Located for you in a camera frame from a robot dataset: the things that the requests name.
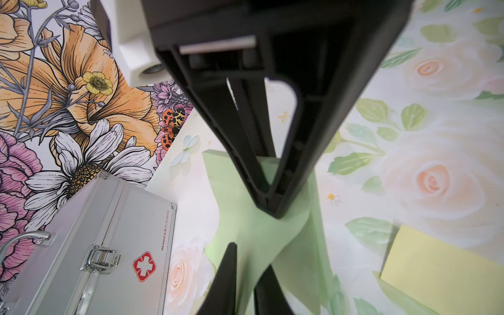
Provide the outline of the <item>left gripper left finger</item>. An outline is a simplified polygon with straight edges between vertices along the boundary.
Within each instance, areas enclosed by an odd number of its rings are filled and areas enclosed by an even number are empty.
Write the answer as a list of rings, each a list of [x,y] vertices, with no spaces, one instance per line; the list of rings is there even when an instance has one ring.
[[[208,295],[197,315],[234,315],[236,312],[236,285],[238,247],[229,243],[220,262]]]

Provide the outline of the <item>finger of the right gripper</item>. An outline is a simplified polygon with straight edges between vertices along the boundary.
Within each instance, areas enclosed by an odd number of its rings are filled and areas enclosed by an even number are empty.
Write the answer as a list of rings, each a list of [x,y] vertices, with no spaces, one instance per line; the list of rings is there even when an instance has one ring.
[[[151,1],[161,63],[229,153],[254,204],[281,218],[395,43],[410,1]],[[273,179],[265,80],[295,113]]]

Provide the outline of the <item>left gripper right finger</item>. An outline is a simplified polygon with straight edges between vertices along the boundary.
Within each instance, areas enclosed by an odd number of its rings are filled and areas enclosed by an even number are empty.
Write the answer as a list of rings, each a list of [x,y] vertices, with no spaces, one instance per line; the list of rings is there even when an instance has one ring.
[[[294,315],[270,265],[254,288],[256,315]]]

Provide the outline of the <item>green memo pad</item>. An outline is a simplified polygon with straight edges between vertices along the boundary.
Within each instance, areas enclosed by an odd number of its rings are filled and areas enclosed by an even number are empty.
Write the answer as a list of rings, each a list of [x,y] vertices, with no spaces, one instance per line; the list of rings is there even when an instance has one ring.
[[[238,313],[250,314],[253,288],[271,266],[280,285],[319,314],[334,288],[315,174],[275,219],[256,207],[226,152],[207,150],[202,156],[219,208],[219,227],[205,253],[218,267],[228,244],[237,244]]]

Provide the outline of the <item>yellow memo pad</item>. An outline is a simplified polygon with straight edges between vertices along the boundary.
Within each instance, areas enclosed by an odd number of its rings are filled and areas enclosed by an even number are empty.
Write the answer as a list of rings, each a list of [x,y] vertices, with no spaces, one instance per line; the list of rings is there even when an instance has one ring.
[[[400,227],[380,279],[438,314],[502,314],[503,265]]]

